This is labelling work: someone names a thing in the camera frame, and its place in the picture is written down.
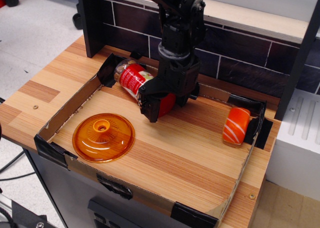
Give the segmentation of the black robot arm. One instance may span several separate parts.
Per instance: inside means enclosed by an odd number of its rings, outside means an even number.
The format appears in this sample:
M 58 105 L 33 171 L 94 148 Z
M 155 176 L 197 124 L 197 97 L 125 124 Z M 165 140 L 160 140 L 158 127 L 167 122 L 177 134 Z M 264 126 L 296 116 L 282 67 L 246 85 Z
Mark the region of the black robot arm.
M 158 120 L 161 101 L 169 94 L 184 106 L 197 98 L 201 62 L 195 47 L 204 40 L 204 0 L 152 0 L 159 6 L 162 40 L 157 76 L 138 90 L 141 113 L 150 122 Z

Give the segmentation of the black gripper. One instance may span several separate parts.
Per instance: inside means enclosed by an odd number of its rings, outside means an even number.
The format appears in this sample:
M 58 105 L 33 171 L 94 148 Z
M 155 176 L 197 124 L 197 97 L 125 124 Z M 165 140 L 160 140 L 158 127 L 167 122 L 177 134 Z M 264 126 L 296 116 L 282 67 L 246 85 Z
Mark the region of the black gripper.
M 170 93 L 177 96 L 175 103 L 179 107 L 184 107 L 189 99 L 196 100 L 200 92 L 200 66 L 201 62 L 195 55 L 186 64 L 161 58 L 157 76 L 139 89 L 141 114 L 155 123 L 159 117 L 162 98 Z

